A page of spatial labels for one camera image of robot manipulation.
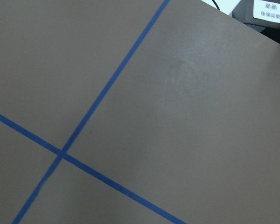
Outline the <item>black box with white label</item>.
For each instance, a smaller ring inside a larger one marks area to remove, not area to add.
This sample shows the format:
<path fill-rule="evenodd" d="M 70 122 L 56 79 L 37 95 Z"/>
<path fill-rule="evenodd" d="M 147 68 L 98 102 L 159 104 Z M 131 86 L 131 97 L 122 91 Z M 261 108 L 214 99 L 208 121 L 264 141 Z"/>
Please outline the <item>black box with white label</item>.
<path fill-rule="evenodd" d="M 231 15 L 246 25 L 280 29 L 280 0 L 242 0 Z"/>

